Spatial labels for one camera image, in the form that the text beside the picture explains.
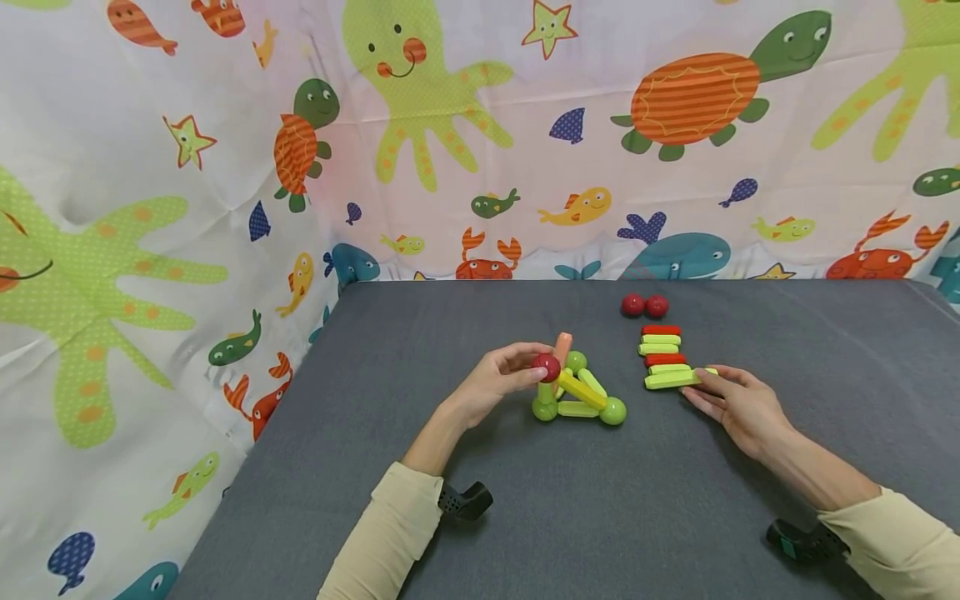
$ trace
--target yellow star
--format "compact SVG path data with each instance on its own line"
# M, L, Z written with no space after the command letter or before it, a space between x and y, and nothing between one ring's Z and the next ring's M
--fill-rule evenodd
M170 125L167 117L163 117L163 123L166 124L170 134L174 136L177 143L180 144L180 154L177 155L177 166L183 168L187 161L193 162L201 171L204 169L204 160L200 156L200 151L209 148L217 143L212 137L202 135L197 130L197 122L192 114L183 117L183 120L176 125Z
M523 39L522 45L532 44L535 41L543 42L543 59L547 60L553 54L553 47L558 39L577 37L577 32L567 25L570 6L568 4L551 11L540 0L534 0L534 28Z
M778 281L783 281L784 279L789 279L790 277L796 275L796 273L791 273L783 269L783 265L780 263L775 264L773 267L767 269L766 273L761 275L750 277L750 279L774 279Z

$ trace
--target green ball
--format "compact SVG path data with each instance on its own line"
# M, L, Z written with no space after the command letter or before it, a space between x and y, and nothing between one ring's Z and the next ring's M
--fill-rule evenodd
M572 350L566 356L566 366L571 370L573 370L573 374L577 374L578 372L580 372L580 369L587 368L587 358L586 356L584 356L582 352L578 352L577 350Z
M539 400L534 398L534 417L542 421L551 421L557 417L557 402L550 402L549 404L542 404Z
M607 425L619 425L626 418L627 405L618 398L607 398L607 408L600 411L600 420Z

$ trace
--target stack of magnetic bars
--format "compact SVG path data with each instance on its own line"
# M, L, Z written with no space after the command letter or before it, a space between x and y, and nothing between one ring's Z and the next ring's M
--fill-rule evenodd
M699 385L700 378L680 354L680 328L675 325L646 325L640 330L636 351L645 357L650 374L643 379L648 390ZM707 369L714 374L716 369Z

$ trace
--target yellow fish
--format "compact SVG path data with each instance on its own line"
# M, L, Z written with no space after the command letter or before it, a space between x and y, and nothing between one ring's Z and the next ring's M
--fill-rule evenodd
M542 215L541 223L549 222L567 227L596 221L610 210L611 204L613 202L610 190L606 187L591 187L583 194L570 194L564 206L564 212L560 214L550 214L545 210L537 212Z
M422 237L407 237L406 235L401 235L396 239L396 241L393 241L386 235L381 235L380 243L386 244L387 246L393 248L394 252L403 254L405 256L413 256L414 254L423 252Z
M287 275L287 282L290 284L293 299L288 306L278 306L276 308L276 312L280 313L281 318L293 314L310 290L310 284L313 283L313 258L310 258L310 254L303 252L297 257L293 273Z
M756 223L750 227L756 229L760 237L768 239L771 242L799 242L804 239L817 227L817 222L812 219L794 219L787 217L774 226L767 225L762 217L756 217Z
M274 40L279 33L279 31L271 27L270 19L267 19L263 22L263 43L253 43L253 50L256 52L256 57L260 59L260 66L263 68L267 68L267 65L270 64L270 59L274 57Z

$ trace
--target gray table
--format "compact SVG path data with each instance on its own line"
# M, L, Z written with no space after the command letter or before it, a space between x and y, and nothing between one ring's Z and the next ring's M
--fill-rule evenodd
M508 398L447 479L483 481L475 524L444 522L403 597L871 598L844 565L803 569L761 541L813 514L676 392L647 392L629 292L667 296L691 363L770 383L794 424L960 526L960 327L911 282L510 281L347 288L240 470L171 600L312 599L386 467L490 348L573 334L629 409L536 421Z

